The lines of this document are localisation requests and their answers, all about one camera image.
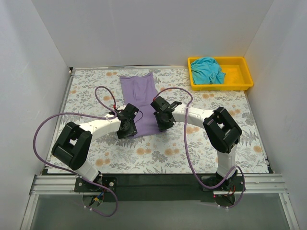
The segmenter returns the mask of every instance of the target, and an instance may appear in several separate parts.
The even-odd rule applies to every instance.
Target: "yellow plastic tray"
[[[247,90],[254,85],[244,57],[213,57],[226,73],[224,84],[195,85],[191,71],[191,63],[201,57],[189,57],[188,67],[192,90]]]

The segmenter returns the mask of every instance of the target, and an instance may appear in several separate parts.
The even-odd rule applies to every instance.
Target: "floral tablecloth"
[[[158,91],[177,86],[189,90],[194,97],[193,107],[215,109],[225,107],[241,127],[243,133],[236,150],[236,164],[245,173],[268,173],[255,124],[243,91],[194,92],[189,86],[187,69],[118,69],[118,70],[78,70],[73,78],[66,101],[65,112],[78,112],[90,115],[105,115],[103,108],[95,99],[94,89],[107,86],[114,94],[117,104],[123,105],[123,95],[119,77],[143,76],[153,72]],[[112,105],[112,98],[103,89],[99,90],[101,100]],[[178,90],[169,90],[163,97],[172,103],[187,103],[189,96]],[[73,115],[61,118],[58,134],[64,125],[73,121],[84,123],[92,119]],[[211,146],[204,131],[196,126],[187,128],[189,154],[198,173],[215,173],[217,153]],[[116,133],[103,136],[91,144],[88,160],[102,173],[191,173],[186,159],[183,143],[183,123],[165,133],[133,139],[118,139]],[[51,163],[65,167],[51,156]],[[48,173],[63,173],[49,168]]]

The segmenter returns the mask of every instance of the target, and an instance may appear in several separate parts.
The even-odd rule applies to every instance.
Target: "white wall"
[[[301,229],[307,229],[306,54],[307,2],[275,0],[245,55],[255,82],[248,99]]]
[[[0,229],[19,229],[35,173],[32,139],[59,111],[68,69],[30,0],[0,0]],[[38,149],[47,155],[55,121]]]
[[[273,0],[32,0],[68,66],[243,56]]]

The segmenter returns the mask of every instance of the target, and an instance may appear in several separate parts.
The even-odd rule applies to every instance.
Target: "teal cloth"
[[[212,57],[197,59],[191,64],[195,85],[224,84],[225,74]]]

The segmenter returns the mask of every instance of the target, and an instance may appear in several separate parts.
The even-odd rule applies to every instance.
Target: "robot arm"
[[[80,125],[69,122],[63,128],[51,153],[80,176],[96,181],[100,172],[86,159],[91,142],[111,132],[117,132],[118,138],[137,134],[134,118],[138,111],[134,105],[128,104],[117,110],[117,117],[114,119],[94,120]]]
[[[175,122],[185,122],[186,106],[180,102],[169,104],[161,96],[157,97],[151,106],[155,109],[155,117],[160,131],[171,128]],[[242,130],[232,116],[223,107],[216,110],[189,108],[187,123],[204,128],[208,138],[217,150],[217,177],[223,179],[235,166],[236,144],[240,140]],[[231,178],[236,170],[228,175]]]

